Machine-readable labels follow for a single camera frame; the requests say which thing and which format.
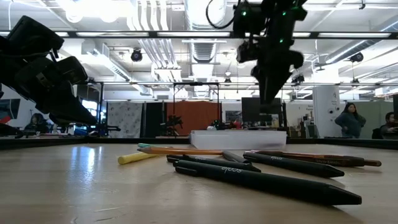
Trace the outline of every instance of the person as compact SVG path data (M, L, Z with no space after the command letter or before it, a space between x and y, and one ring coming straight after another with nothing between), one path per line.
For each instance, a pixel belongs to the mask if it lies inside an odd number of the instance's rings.
M386 124L380 127L380 134L383 139L398 139L398 124L394 112L386 114Z
M335 123L341 127L344 138L359 138L366 119L358 114L355 104L347 103L344 111L335 119Z
M48 133L47 121L40 113L35 113L30 118L30 123L25 127L25 131Z

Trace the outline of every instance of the table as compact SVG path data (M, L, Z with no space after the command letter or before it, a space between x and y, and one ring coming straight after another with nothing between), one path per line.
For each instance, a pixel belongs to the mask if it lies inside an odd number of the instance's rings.
M382 161L323 179L256 164L263 172L327 182L362 205L319 206L178 174L165 157L119 166L133 144L87 144L0 151L2 223L396 223L398 151L287 145L286 151L346 154Z

